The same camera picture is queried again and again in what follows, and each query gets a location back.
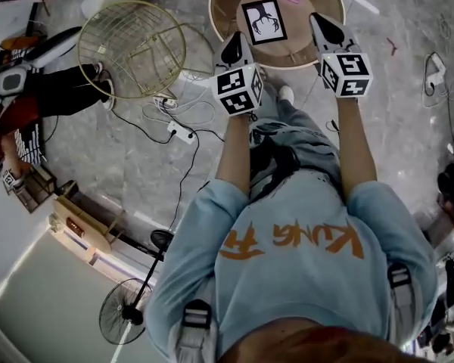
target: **white box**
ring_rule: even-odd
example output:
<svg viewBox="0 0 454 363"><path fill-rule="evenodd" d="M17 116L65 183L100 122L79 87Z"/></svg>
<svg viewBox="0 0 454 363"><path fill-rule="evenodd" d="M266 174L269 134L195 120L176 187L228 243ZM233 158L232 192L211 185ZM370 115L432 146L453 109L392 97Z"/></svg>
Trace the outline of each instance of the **white box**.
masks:
<svg viewBox="0 0 454 363"><path fill-rule="evenodd" d="M213 97L229 116L257 109L264 88L257 64L247 64L213 76L210 86Z"/></svg>
<svg viewBox="0 0 454 363"><path fill-rule="evenodd" d="M321 76L339 97L365 97L373 81L367 54L322 54Z"/></svg>

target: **strap buckle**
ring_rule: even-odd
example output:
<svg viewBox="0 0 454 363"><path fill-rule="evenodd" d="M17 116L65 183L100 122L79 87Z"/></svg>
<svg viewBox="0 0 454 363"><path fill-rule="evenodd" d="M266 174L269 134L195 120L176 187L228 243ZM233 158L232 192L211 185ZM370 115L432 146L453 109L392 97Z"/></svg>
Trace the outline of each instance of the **strap buckle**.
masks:
<svg viewBox="0 0 454 363"><path fill-rule="evenodd" d="M210 328L212 309L201 299L194 299L183 309L182 326L193 328Z"/></svg>
<svg viewBox="0 0 454 363"><path fill-rule="evenodd" d="M388 281L393 292L393 298L398 308L412 303L410 285L412 278L409 269L402 263L396 262L388 269Z"/></svg>

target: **framed picture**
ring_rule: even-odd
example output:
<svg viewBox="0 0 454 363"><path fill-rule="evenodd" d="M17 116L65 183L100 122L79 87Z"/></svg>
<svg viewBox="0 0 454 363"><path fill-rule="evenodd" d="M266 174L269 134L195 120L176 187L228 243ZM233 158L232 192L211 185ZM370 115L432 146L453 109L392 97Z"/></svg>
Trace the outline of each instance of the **framed picture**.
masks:
<svg viewBox="0 0 454 363"><path fill-rule="evenodd" d="M260 0L242 5L253 45L286 40L285 24L277 0Z"/></svg>

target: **round wooden table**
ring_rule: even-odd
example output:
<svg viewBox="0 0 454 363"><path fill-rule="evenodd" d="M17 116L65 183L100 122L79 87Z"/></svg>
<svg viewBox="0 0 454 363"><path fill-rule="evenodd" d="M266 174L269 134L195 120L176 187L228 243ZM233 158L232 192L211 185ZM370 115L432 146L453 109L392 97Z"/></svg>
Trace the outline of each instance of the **round wooden table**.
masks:
<svg viewBox="0 0 454 363"><path fill-rule="evenodd" d="M210 22L220 40L240 30L250 43L241 5L251 1L256 0L209 0ZM263 67L279 70L299 69L314 64L317 62L316 47L309 28L309 14L316 11L344 23L343 1L300 0L298 5L287 0L277 1L288 39L251 46L254 59Z"/></svg>

